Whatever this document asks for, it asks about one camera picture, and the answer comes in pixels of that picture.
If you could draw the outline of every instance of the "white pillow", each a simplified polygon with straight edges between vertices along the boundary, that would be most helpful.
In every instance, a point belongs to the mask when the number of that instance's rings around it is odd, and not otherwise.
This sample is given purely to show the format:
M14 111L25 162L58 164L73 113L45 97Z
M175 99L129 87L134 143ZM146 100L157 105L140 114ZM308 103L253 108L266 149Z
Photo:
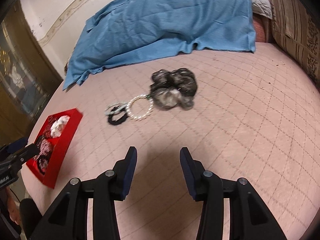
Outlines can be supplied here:
M272 11L269 0L252 0L252 11L264 17L272 19Z

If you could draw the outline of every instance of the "blue fabric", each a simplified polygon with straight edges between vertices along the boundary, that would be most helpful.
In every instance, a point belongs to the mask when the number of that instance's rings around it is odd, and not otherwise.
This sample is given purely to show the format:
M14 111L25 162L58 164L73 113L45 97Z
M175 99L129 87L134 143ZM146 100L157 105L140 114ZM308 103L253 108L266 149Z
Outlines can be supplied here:
M86 25L63 89L106 68L204 48L255 51L251 0L114 0Z

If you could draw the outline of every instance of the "gray scrunchie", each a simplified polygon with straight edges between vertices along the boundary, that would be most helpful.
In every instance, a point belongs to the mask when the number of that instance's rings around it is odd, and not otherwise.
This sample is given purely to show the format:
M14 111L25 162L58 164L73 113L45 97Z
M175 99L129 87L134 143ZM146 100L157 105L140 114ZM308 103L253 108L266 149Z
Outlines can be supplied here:
M150 95L156 105L166 109L177 104L186 110L193 107L197 83L189 69L180 68L172 72L161 69L154 72L151 79L154 84L150 85Z

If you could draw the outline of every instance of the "open red tray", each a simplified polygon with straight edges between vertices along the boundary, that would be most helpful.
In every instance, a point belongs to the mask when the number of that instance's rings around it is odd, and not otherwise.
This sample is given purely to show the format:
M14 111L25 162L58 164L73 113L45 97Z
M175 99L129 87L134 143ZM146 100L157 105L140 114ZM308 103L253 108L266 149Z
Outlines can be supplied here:
M54 146L54 149L51 154L45 174L43 175L39 172L37 163L34 159L30 159L26 162L29 169L42 182L42 184L50 188L54 188L56 184L64 156L66 155L70 142L83 116L76 108L53 114L51 116L59 118L63 115L70 116L70 119L67 122L61 136L58 138L47 139ZM36 138L44 133L44 130L48 125L48 119L51 116L47 117Z

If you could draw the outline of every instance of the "quilted mattress cover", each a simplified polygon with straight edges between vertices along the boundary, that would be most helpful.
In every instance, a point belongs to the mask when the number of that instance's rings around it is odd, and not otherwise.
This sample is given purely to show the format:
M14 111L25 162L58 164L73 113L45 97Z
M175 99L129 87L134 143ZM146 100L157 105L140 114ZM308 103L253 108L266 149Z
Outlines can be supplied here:
M108 124L107 105L148 93L153 72L180 67L196 75L193 109L155 109L140 122ZM31 133L33 142L50 114L75 107L84 114L55 189L42 185L25 165L21 173L44 213L71 178L95 178L135 146L138 162L130 193L116 202L121 239L196 239L202 203L188 194L179 163L179 150L188 147L194 159L221 178L246 177L287 238L296 240L320 207L319 105L308 76L269 43L257 43L255 54L203 50L114 68L69 91L61 85ZM146 107L142 101L133 110ZM228 239L228 201L224 224Z

